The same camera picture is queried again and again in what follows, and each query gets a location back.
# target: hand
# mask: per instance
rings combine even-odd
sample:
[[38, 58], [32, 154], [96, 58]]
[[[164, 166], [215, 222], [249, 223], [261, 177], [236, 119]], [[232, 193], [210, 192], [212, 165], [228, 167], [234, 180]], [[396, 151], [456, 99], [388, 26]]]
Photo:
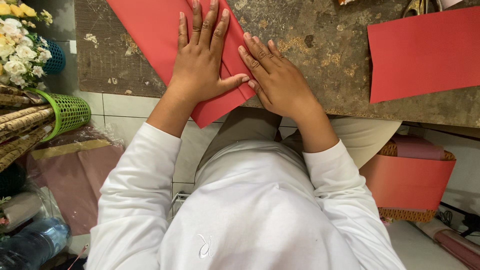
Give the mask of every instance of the hand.
[[223, 10], [221, 20], [213, 31], [217, 12], [218, 0], [211, 0], [210, 10], [202, 22], [202, 7], [198, 0], [193, 0], [193, 32], [190, 42], [185, 14], [180, 13], [178, 53], [167, 92], [175, 93], [178, 99], [194, 105], [249, 80], [246, 74], [237, 74], [227, 79], [221, 79], [218, 74], [230, 13], [227, 9]]
[[258, 80], [250, 80], [248, 85], [267, 110], [296, 122], [312, 111], [323, 110], [301, 71], [282, 56], [272, 40], [266, 47], [258, 37], [252, 37], [248, 32], [243, 39], [251, 54], [240, 46], [240, 57]]

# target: person's right hand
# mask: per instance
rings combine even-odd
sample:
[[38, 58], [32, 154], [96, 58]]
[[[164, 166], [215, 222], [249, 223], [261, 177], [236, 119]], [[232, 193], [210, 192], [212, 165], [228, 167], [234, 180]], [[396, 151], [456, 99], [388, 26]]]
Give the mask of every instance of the person's right hand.
[[243, 39], [251, 54], [240, 46], [240, 56], [258, 80], [250, 80], [248, 85], [267, 110], [295, 121], [316, 110], [323, 110], [301, 71], [282, 56], [272, 40], [266, 47], [258, 37], [252, 37], [248, 32]]

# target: wooden table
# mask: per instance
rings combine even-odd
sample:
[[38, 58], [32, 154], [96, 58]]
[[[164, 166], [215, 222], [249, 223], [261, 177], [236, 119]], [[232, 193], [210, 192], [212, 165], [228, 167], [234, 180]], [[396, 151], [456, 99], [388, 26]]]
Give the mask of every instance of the wooden table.
[[[243, 27], [272, 38], [327, 113], [480, 127], [480, 87], [370, 104], [367, 25], [401, 17], [410, 0], [228, 0]], [[480, 5], [465, 0], [453, 8]], [[161, 97], [166, 87], [106, 0], [75, 0], [82, 91]], [[261, 107], [256, 96], [244, 106]]]

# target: khaki pants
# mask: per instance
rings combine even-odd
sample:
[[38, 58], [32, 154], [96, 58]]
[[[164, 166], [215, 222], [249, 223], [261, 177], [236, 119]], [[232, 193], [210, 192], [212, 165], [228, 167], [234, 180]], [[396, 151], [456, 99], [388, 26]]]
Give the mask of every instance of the khaki pants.
[[[402, 121], [329, 115], [330, 123], [358, 168], [369, 161], [392, 137]], [[241, 140], [275, 139], [282, 117], [260, 108], [237, 107], [230, 112], [205, 151], [197, 170], [221, 149]], [[296, 132], [280, 142], [301, 157], [303, 142]]]

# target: green plastic basket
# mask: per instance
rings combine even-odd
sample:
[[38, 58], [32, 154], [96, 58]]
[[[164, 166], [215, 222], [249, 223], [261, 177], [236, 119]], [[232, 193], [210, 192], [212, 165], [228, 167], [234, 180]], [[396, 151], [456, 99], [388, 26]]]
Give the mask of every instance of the green plastic basket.
[[46, 98], [55, 112], [55, 128], [42, 142], [58, 134], [83, 126], [90, 121], [91, 111], [85, 100], [67, 95], [45, 93], [35, 88], [25, 88]]

